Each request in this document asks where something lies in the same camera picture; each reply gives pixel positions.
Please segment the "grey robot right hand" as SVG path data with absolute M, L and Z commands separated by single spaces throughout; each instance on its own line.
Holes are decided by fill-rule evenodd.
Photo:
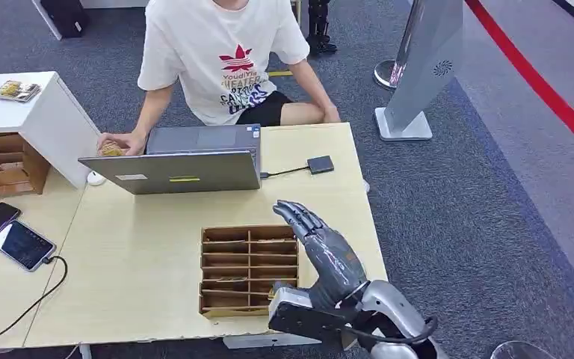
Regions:
M 339 231 L 297 202 L 278 200 L 273 211 L 290 225 L 318 273 L 306 289 L 314 308 L 333 309 L 367 285 L 362 263 Z

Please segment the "person's right hand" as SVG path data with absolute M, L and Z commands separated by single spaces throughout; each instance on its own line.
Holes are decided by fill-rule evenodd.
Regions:
M 118 156 L 139 156 L 144 153 L 147 134 L 145 132 L 130 132 L 123 134 L 102 133 L 98 141 L 98 154 Z

